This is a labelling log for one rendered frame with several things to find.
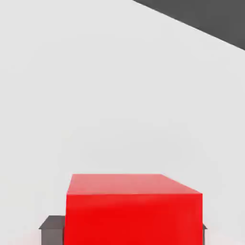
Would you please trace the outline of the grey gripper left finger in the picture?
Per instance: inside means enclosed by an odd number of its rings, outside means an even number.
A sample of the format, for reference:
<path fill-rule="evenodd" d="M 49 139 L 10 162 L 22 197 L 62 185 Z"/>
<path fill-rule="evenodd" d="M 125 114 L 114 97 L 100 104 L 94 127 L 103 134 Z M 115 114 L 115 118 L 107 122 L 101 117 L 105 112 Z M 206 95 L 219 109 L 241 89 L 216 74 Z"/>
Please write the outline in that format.
<path fill-rule="evenodd" d="M 64 245 L 65 216 L 49 215 L 38 230 L 24 238 L 22 245 Z"/>

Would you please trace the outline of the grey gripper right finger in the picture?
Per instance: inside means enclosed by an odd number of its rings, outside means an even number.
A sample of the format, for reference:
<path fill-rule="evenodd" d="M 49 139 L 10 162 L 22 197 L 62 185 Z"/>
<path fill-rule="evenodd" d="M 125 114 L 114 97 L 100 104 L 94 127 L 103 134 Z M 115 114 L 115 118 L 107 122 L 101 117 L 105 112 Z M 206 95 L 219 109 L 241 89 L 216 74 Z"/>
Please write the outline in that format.
<path fill-rule="evenodd" d="M 203 245 L 217 245 L 218 244 L 218 233 L 207 227 L 205 224 L 202 225 L 202 239 Z"/>

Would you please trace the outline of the small red cube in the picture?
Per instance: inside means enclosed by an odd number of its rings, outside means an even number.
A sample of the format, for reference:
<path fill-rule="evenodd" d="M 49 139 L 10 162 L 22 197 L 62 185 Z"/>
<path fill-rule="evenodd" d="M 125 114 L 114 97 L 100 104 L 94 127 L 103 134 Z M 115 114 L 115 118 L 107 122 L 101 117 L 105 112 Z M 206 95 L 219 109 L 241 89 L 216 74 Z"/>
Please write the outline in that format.
<path fill-rule="evenodd" d="M 203 245 L 202 194 L 161 174 L 74 174 L 64 245 Z"/>

